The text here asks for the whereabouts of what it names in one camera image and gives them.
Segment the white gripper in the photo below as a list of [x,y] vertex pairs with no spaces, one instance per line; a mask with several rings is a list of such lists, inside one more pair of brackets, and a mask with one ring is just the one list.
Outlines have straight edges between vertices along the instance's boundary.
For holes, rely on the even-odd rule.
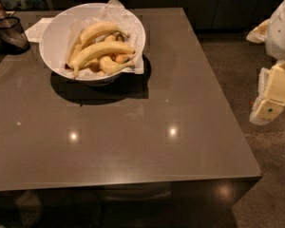
[[263,67],[258,76],[258,96],[250,122],[265,125],[273,122],[285,109],[285,0],[270,20],[256,26],[246,39],[256,44],[265,42],[266,53],[279,60],[270,69]]

